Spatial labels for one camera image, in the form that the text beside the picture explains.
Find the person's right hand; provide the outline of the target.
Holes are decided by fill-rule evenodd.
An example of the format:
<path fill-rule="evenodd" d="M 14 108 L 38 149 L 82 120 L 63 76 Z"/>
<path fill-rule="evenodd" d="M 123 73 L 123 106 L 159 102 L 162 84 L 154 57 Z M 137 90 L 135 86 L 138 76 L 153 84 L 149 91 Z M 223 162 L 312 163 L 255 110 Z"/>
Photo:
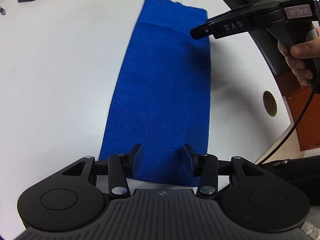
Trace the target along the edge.
<path fill-rule="evenodd" d="M 315 28 L 318 36 L 309 42 L 297 44 L 287 48 L 278 41 L 278 49 L 285 57 L 288 66 L 302 85 L 308 85 L 313 78 L 313 73 L 309 67 L 305 66 L 304 59 L 319 58 L 320 40 L 319 28 Z"/>

